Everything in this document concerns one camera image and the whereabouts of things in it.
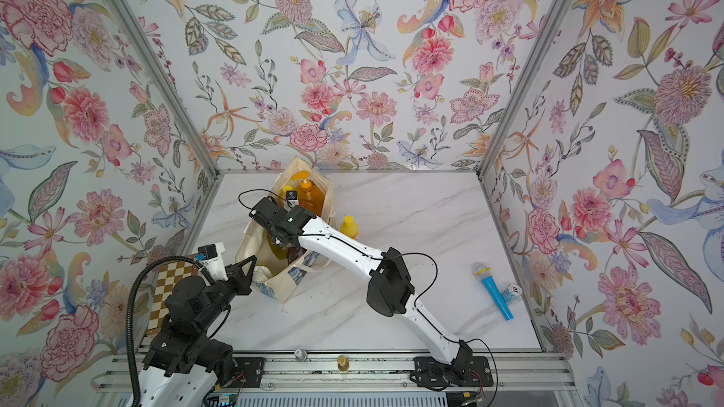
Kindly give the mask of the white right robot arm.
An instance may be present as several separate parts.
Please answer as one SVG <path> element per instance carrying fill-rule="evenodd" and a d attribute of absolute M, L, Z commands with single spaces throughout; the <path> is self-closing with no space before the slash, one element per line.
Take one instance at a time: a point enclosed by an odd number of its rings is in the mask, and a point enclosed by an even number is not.
<path fill-rule="evenodd" d="M 412 284 L 405 254 L 368 247 L 322 218 L 296 205 L 285 209 L 269 197 L 250 208 L 249 217 L 271 234 L 275 244 L 316 252 L 367 282 L 367 304 L 379 315 L 399 318 L 428 348 L 432 358 L 454 373 L 471 364 L 469 344 L 449 332 L 428 311 Z"/>

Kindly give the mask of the green Fairy dish soap bottle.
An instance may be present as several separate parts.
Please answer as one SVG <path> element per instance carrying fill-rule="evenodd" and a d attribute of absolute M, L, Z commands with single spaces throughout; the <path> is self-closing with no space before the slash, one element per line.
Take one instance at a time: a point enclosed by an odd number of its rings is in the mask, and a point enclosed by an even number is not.
<path fill-rule="evenodd" d="M 270 246 L 271 251 L 273 252 L 273 255 L 278 260 L 280 260 L 280 261 L 288 260 L 288 250 L 285 247 L 280 246 L 271 240 L 269 241 L 269 246 Z"/>

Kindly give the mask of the red Fairy bottle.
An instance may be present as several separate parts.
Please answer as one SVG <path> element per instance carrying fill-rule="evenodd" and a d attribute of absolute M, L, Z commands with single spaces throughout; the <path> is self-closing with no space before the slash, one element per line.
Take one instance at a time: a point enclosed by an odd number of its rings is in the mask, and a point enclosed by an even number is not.
<path fill-rule="evenodd" d="M 299 259 L 304 254 L 305 254 L 304 249 L 301 249 L 298 247 L 290 247 L 290 248 L 288 248 L 287 261 L 289 264 L 292 264 L 293 262 L 295 262 L 297 259 Z"/>

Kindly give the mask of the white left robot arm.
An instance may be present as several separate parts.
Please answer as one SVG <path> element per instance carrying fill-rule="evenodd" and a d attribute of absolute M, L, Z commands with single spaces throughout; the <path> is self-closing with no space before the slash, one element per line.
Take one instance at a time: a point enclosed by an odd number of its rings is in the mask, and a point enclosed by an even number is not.
<path fill-rule="evenodd" d="M 164 257 L 142 274 L 172 262 L 195 267 L 198 273 L 173 286 L 166 300 L 168 313 L 143 360 L 128 351 L 134 406 L 205 405 L 217 387 L 242 373 L 233 347 L 215 339 L 209 328 L 231 311 L 233 299 L 251 294 L 256 258 L 222 265 L 222 279 L 213 277 L 205 256 Z"/>

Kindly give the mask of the large orange pump soap bottle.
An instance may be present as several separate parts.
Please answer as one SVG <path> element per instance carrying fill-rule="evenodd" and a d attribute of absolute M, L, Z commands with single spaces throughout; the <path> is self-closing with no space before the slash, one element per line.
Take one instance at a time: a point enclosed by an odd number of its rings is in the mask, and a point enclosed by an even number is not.
<path fill-rule="evenodd" d="M 298 171 L 290 179 L 292 186 L 297 193 L 299 205 L 311 211 L 316 216 L 322 216 L 325 194 L 310 177 L 308 171 Z"/>

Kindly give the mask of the cream canvas shopping bag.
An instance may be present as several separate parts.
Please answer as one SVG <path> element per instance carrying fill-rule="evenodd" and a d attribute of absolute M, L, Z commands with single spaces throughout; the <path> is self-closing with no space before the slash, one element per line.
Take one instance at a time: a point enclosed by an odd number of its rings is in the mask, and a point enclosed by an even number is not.
<path fill-rule="evenodd" d="M 281 194 L 282 188 L 286 185 L 292 186 L 292 188 L 299 186 L 301 181 L 292 179 L 299 171 L 306 171 L 309 174 L 309 180 L 325 195 L 322 219 L 337 229 L 339 221 L 335 209 L 334 185 L 330 179 L 313 169 L 305 160 L 294 158 L 283 173 L 277 176 L 271 191 Z M 291 263 L 288 263 L 286 258 L 278 259 L 270 247 L 268 233 L 253 220 L 244 229 L 243 240 L 235 260 L 241 262 L 250 256 L 258 259 L 254 269 L 253 287 L 261 294 L 279 301 L 279 303 L 284 303 L 292 295 L 305 275 L 323 271 L 332 263 L 328 258 L 311 251 L 303 252 Z"/>

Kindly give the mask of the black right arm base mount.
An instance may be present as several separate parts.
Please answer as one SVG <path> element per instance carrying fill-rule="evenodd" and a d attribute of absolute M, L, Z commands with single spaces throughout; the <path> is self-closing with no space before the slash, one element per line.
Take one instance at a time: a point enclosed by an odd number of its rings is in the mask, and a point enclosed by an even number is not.
<path fill-rule="evenodd" d="M 450 364 L 443 364 L 432 357 L 415 357 L 414 370 L 409 380 L 419 388 L 443 391 L 449 387 L 488 388 L 495 386 L 493 367 L 488 358 L 476 356 L 469 344 L 458 342 L 457 351 Z"/>

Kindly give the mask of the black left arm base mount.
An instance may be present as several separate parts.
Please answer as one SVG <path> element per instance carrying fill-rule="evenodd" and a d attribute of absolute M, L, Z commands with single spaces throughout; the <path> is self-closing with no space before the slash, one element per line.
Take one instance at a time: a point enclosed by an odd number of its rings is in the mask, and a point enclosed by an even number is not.
<path fill-rule="evenodd" d="M 266 359 L 254 356 L 237 356 L 233 348 L 220 344 L 221 356 L 217 358 L 215 373 L 221 388 L 260 388 Z"/>

